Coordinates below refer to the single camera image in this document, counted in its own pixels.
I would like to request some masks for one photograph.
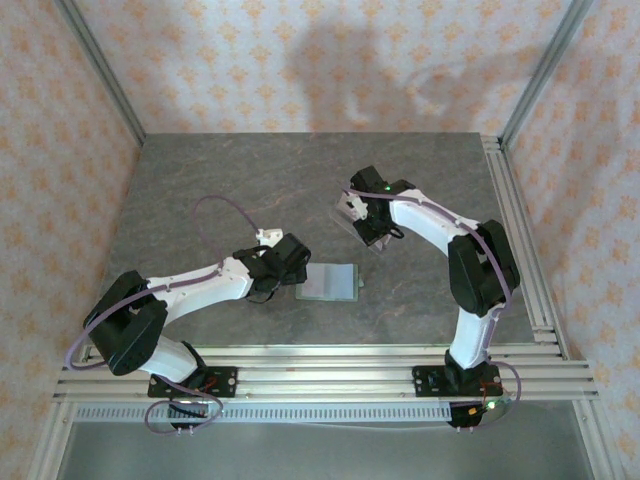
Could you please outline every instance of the black mounting bracket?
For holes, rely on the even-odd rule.
[[[189,386],[192,390],[213,395],[219,398],[234,398],[238,387],[237,367],[207,366],[198,372],[201,377],[199,386]],[[151,375],[147,395],[150,398],[191,398],[197,395],[185,393],[173,388],[157,375]]]
[[[482,362],[474,368],[462,369],[445,354],[445,365],[413,367],[416,397],[499,397],[502,395],[500,370]]]

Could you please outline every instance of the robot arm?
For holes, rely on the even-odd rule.
[[[404,237],[404,227],[449,258],[451,292],[459,304],[456,335],[448,352],[452,368],[457,370],[452,377],[464,376],[464,371],[486,362],[494,313],[504,307],[505,293],[469,230],[485,240],[511,293],[520,277],[502,226],[493,220],[480,224],[461,217],[405,180],[389,184],[372,166],[354,175],[351,187],[353,190],[342,195],[338,208],[351,219],[367,246],[386,244],[389,236]]]
[[[84,322],[86,328],[109,307],[136,293],[148,295],[112,313],[89,334],[114,375],[143,370],[196,389],[204,362],[186,342],[161,335],[169,323],[195,310],[255,294],[272,295],[282,285],[303,283],[311,253],[294,235],[260,230],[259,246],[239,250],[220,264],[170,277],[122,274]]]

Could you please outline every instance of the gray marble surface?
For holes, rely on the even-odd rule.
[[[264,305],[219,303],[165,329],[197,345],[445,344],[457,305],[447,260],[412,232],[376,255],[330,218],[339,185],[375,165],[383,178],[404,178],[449,209],[480,221],[500,211],[477,134],[338,133],[151,135],[142,150],[109,259],[104,286],[122,272],[166,276],[213,263],[190,211],[220,193],[240,203],[261,228],[302,240],[312,262],[355,263],[364,280],[355,303],[295,299],[281,288]],[[202,206],[206,234],[225,255],[255,243],[252,230],[222,202]],[[531,342],[518,291],[495,343]]]

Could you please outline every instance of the purple cable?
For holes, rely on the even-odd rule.
[[[104,365],[107,364],[107,362],[105,360],[102,360],[100,362],[96,362],[96,363],[92,363],[91,365],[75,365],[73,363],[73,356],[75,355],[76,351],[78,350],[78,348],[80,348],[80,345],[82,345],[82,343],[89,337],[89,334],[96,329],[96,327],[98,327],[98,325],[100,325],[102,322],[104,322],[107,318],[109,318],[109,316],[111,316],[113,313],[117,312],[118,310],[120,310],[121,308],[124,308],[130,304],[132,304],[133,302],[135,302],[136,300],[139,300],[147,295],[151,295],[152,293],[155,292],[159,292],[161,290],[171,290],[172,288],[181,288],[181,287],[188,287],[190,285],[196,285],[198,283],[202,283],[202,282],[206,282],[207,280],[212,279],[213,277],[215,277],[216,275],[218,275],[220,273],[220,270],[222,269],[223,265],[223,261],[224,258],[222,257],[222,253],[220,252],[220,249],[218,248],[218,246],[215,244],[215,242],[213,242],[209,237],[207,237],[207,235],[205,235],[205,233],[202,231],[202,228],[200,228],[200,224],[198,223],[196,214],[198,211],[198,207],[200,206],[200,204],[205,201],[205,200],[223,200],[225,202],[227,202],[229,205],[231,205],[232,207],[234,207],[244,218],[245,220],[247,220],[247,222],[249,223],[249,225],[251,225],[251,227],[255,230],[256,233],[258,233],[258,226],[256,225],[256,223],[251,219],[251,217],[249,216],[249,214],[240,206],[238,205],[236,202],[234,202],[233,200],[230,200],[222,195],[205,195],[204,197],[200,198],[196,204],[194,205],[192,211],[191,211],[191,218],[195,224],[196,227],[196,231],[198,233],[198,235],[200,236],[200,238],[202,239],[203,243],[209,245],[213,250],[214,253],[216,254],[216,256],[218,257],[218,261],[215,263],[215,267],[210,273],[207,273],[206,275],[203,275],[201,277],[198,278],[193,278],[191,280],[182,280],[180,282],[173,282],[173,283],[169,283],[168,285],[157,285],[153,288],[149,288],[146,290],[142,290],[141,292],[135,293],[127,298],[124,298],[122,300],[120,300],[119,302],[117,302],[116,304],[112,305],[111,307],[109,307],[108,309],[106,309],[104,312],[102,312],[100,315],[98,315],[94,320],[91,321],[91,323],[82,331],[82,333],[80,333],[80,335],[78,336],[78,338],[76,338],[76,340],[71,344],[71,347],[69,347],[69,349],[67,350],[65,357],[64,357],[64,365],[66,368],[68,368],[69,370],[73,370],[73,371],[83,371],[83,370],[91,370],[94,368],[98,368],[98,367],[102,367]],[[222,408],[223,408],[223,404],[220,401],[220,399],[218,399],[217,397],[213,396],[213,395],[209,395],[207,393],[203,393],[203,392],[199,392],[197,390],[191,390],[189,388],[183,387],[182,385],[179,385],[175,382],[172,382],[171,380],[169,380],[168,378],[162,377],[160,375],[158,375],[159,378],[161,378],[164,382],[166,382],[167,384],[171,385],[173,388],[180,390],[184,393],[188,393],[190,395],[196,395],[198,397],[202,397],[205,399],[209,399],[212,400],[214,402],[216,402],[218,404],[218,411],[212,415],[210,418],[208,418],[206,421],[199,423],[197,426],[190,428],[191,433],[193,434],[193,432],[195,432],[196,430],[199,430],[200,428],[206,427],[208,425],[210,425],[222,412]],[[151,427],[150,423],[149,423],[149,416],[151,415],[151,411],[159,406],[159,405],[173,405],[173,406],[184,406],[183,403],[180,402],[176,402],[174,400],[160,400],[158,402],[153,403],[152,405],[149,406],[149,408],[147,409],[147,412],[145,413],[144,416],[144,423],[147,426],[147,428],[152,432],[155,433],[157,435],[179,435],[180,431],[161,431],[161,430],[156,430],[154,428]],[[198,405],[205,405],[202,403],[198,403],[198,402],[192,402],[192,404],[198,404]]]
[[[160,379],[162,379],[162,381],[166,382],[168,385],[171,385],[173,388],[175,388],[176,390],[180,390],[181,392],[184,393],[189,393],[189,394],[193,394],[193,395],[197,395],[199,397],[205,398],[205,399],[209,399],[209,400],[213,400],[215,403],[218,404],[218,410],[216,411],[216,413],[214,413],[213,415],[211,415],[207,420],[205,420],[202,423],[198,423],[195,427],[189,427],[189,431],[191,433],[191,435],[193,435],[196,431],[208,427],[209,425],[211,425],[211,423],[213,423],[213,421],[218,418],[220,416],[220,414],[222,413],[222,409],[223,409],[223,405],[222,402],[220,401],[220,399],[218,397],[215,397],[213,395],[209,395],[208,393],[203,393],[203,392],[199,392],[197,390],[191,390],[190,388],[185,388],[182,385],[172,382],[171,380],[169,380],[166,377],[162,377],[160,375],[158,375],[158,377]],[[189,402],[190,405],[207,405],[206,403],[199,403],[199,402]],[[162,435],[165,437],[168,436],[173,436],[173,435],[180,435],[181,434],[181,430],[156,430],[155,428],[153,428],[151,426],[151,422],[149,422],[149,417],[151,416],[151,411],[160,406],[160,405],[173,405],[174,407],[184,407],[184,403],[181,402],[176,402],[175,400],[160,400],[158,402],[155,402],[151,405],[149,405],[149,408],[147,409],[146,413],[144,414],[144,424],[145,426],[151,431],[151,433],[155,433],[156,435]]]
[[[482,248],[482,251],[487,256],[489,263],[491,263],[493,270],[496,272],[496,276],[498,277],[498,282],[500,283],[500,287],[502,288],[502,291],[504,293],[505,306],[502,307],[501,309],[496,309],[494,313],[496,313],[497,315],[498,313],[502,313],[504,310],[508,310],[511,307],[511,292],[509,291],[509,287],[507,286],[507,280],[504,278],[504,275],[502,274],[502,270],[500,269],[500,265],[498,264],[498,260],[496,260],[496,257],[493,255],[493,252],[491,251],[487,243],[478,234],[478,232],[476,232],[473,228],[471,228],[470,226],[462,222],[458,223],[458,219],[454,215],[451,215],[447,210],[442,208],[440,205],[436,205],[435,203],[432,203],[426,200],[420,201],[419,199],[414,197],[405,197],[403,195],[389,195],[386,193],[359,192],[358,190],[353,190],[351,188],[346,188],[346,189],[343,188],[342,190],[347,193],[358,195],[360,197],[380,198],[383,200],[398,200],[403,202],[415,203],[418,206],[423,206],[428,208],[429,210],[436,212],[437,214],[449,220],[454,225],[462,228],[464,231],[469,233],[474,238],[475,241],[478,242],[478,244],[480,245],[480,248]]]
[[[443,216],[445,219],[449,220],[451,223],[453,223],[456,226],[459,226],[460,228],[462,228],[464,231],[466,231],[467,233],[469,233],[476,242],[478,242],[478,245],[480,245],[480,248],[482,248],[483,252],[485,253],[485,255],[487,256],[487,259],[489,260],[489,263],[491,263],[491,266],[493,267],[493,270],[496,273],[496,276],[498,277],[498,282],[500,283],[500,287],[502,288],[502,292],[504,293],[504,297],[505,297],[505,305],[504,307],[500,307],[500,308],[496,308],[491,316],[491,319],[489,321],[489,334],[487,335],[487,338],[485,339],[485,341],[483,342],[482,347],[486,350],[487,348],[489,348],[489,344],[491,343],[491,337],[493,336],[493,331],[495,329],[495,324],[496,321],[498,320],[498,316],[504,312],[505,310],[508,310],[509,308],[511,308],[511,292],[509,291],[509,287],[507,285],[507,280],[504,278],[504,274],[502,273],[502,270],[500,269],[500,265],[498,264],[498,260],[496,259],[496,257],[493,255],[493,252],[491,251],[491,249],[489,248],[489,246],[487,245],[487,243],[484,241],[484,239],[478,234],[478,232],[476,232],[473,228],[471,228],[470,226],[460,222],[458,223],[458,219],[452,215],[451,213],[449,213],[447,210],[445,210],[444,208],[442,208],[440,205],[437,205],[433,202],[429,202],[426,200],[419,200],[417,198],[414,197],[407,197],[407,196],[403,196],[403,195],[390,195],[390,194],[386,194],[386,193],[367,193],[367,192],[360,192],[358,190],[354,190],[352,188],[342,188],[342,190],[344,192],[347,193],[351,193],[354,195],[358,195],[361,197],[368,197],[368,198],[379,198],[382,200],[396,200],[396,201],[405,201],[405,202],[410,202],[410,203],[415,203],[418,206],[423,206],[426,207],[434,212],[436,212],[437,214]],[[518,391],[516,393],[516,399],[514,400],[514,405],[513,407],[507,411],[507,413],[505,413],[502,417],[500,418],[504,418],[508,413],[510,413],[516,406],[516,404],[520,401],[520,397],[522,395],[522,381],[520,379],[520,375],[518,375],[518,372],[516,371],[516,369],[509,365],[508,363],[505,362],[489,362],[491,365],[497,365],[497,366],[504,366],[507,367],[509,370],[511,370],[516,378],[516,384],[517,384],[517,388]],[[467,403],[462,403],[462,404],[455,404],[455,406],[464,406],[467,405]],[[495,421],[491,422],[488,425],[481,425],[478,427],[472,427],[469,430],[473,431],[477,428],[485,428],[488,427],[489,425],[493,425],[495,423]]]

